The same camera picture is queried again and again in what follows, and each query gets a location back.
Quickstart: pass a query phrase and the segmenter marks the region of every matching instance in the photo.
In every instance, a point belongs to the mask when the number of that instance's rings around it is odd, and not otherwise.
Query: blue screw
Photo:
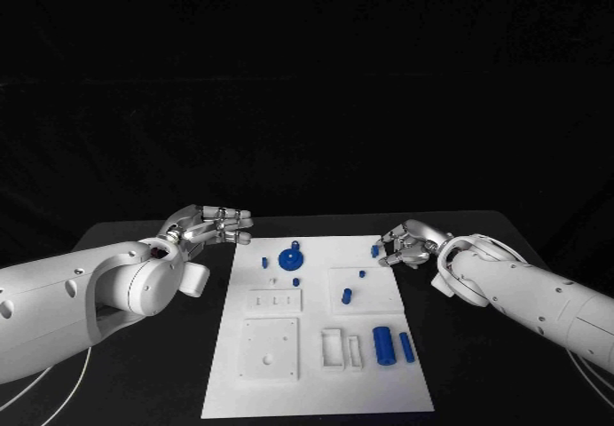
[[[352,299],[352,290],[346,288],[343,290],[343,297],[342,297],[342,303],[349,304],[349,300]]]

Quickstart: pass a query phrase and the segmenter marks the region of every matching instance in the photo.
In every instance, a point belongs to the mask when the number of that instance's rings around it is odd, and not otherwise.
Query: robotic arm
[[[156,237],[0,270],[0,384],[35,374],[166,308],[176,291],[199,297],[203,245],[249,244],[246,210],[190,205]]]
[[[376,241],[393,241],[382,266],[404,262],[416,268],[438,257],[432,286],[467,303],[493,307],[525,327],[614,374],[614,299],[527,264],[491,238],[457,237],[415,220]]]

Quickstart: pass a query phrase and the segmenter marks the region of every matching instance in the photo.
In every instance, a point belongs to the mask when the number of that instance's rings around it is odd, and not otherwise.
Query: cable
[[[597,391],[598,396],[604,399],[604,401],[608,403],[608,405],[614,408],[614,404],[608,400],[607,396],[601,393],[601,390],[598,389],[598,387],[595,386],[595,384],[591,382],[591,379],[585,375],[585,372],[582,371],[582,368],[579,367],[579,364],[576,363],[576,361],[574,359],[572,352],[568,349],[566,349],[566,353],[569,354],[569,358],[572,359],[572,362],[575,363],[575,367],[578,368],[578,371],[582,373],[582,376],[585,377],[585,380],[588,381],[588,384],[592,386],[592,389]]]
[[[614,391],[614,386],[608,383],[608,381],[598,375],[597,371],[591,368],[588,363],[585,362],[585,359],[581,357],[579,360],[585,364],[585,367],[588,368],[588,371],[594,374],[595,378],[610,387],[610,389]]]
[[[58,408],[58,411],[53,413],[53,415],[50,416],[50,418],[48,419],[48,421],[40,425],[40,426],[46,426],[46,424],[52,421],[53,417],[58,415],[58,413],[62,411],[63,406],[68,404],[68,401],[71,400],[71,397],[73,396],[73,393],[76,392],[76,388],[79,387],[81,381],[84,379],[84,375],[85,375],[85,370],[86,370],[86,363],[89,361],[89,354],[92,353],[92,348],[89,348],[86,350],[86,357],[85,357],[85,364],[84,364],[84,370],[81,372],[81,376],[79,376],[79,380],[76,381],[76,385],[73,386],[73,391],[71,392],[71,395],[68,396],[66,400],[63,401],[63,404],[60,405],[60,407]]]
[[[3,411],[9,406],[22,398],[22,395],[32,389],[35,384],[40,381],[42,377],[49,373],[49,370],[53,368],[50,366],[42,373],[40,376],[35,379],[35,381],[29,384],[27,388],[17,394],[17,396],[3,405],[0,406],[0,411]]]

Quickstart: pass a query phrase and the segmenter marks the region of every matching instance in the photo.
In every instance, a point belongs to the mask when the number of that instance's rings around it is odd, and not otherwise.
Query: table
[[[546,267],[517,229],[494,211],[256,217],[249,233],[255,238],[382,234],[409,218],[454,235],[491,236],[532,264]],[[97,224],[73,250],[151,237],[163,222]],[[200,420],[233,250],[232,244],[207,246],[195,259],[210,268],[200,298],[177,293],[158,315],[94,346],[84,381],[52,424],[611,423],[607,405],[574,369],[563,349],[490,306],[478,308],[457,297],[447,298],[429,285],[437,271],[432,260],[416,271],[402,264],[392,269],[434,413]],[[0,414],[3,426],[42,424],[71,392],[84,361],[85,352],[53,367]],[[35,377],[0,385],[1,403]]]

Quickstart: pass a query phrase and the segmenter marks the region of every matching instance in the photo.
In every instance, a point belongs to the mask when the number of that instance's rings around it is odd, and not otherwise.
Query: blue object
[[[378,364],[380,366],[391,366],[396,363],[396,358],[393,357],[392,336],[388,327],[373,328],[373,340]]]
[[[401,333],[399,337],[401,337],[401,344],[404,345],[406,362],[414,362],[415,358],[414,358],[412,344],[409,344],[409,337],[406,336],[406,333]]]
[[[349,288],[346,288],[343,290],[343,297],[342,297],[343,304],[349,304],[350,300],[352,300],[352,290]]]
[[[293,241],[291,248],[287,248],[278,255],[278,265],[287,271],[295,271],[303,265],[300,247],[298,242]]]

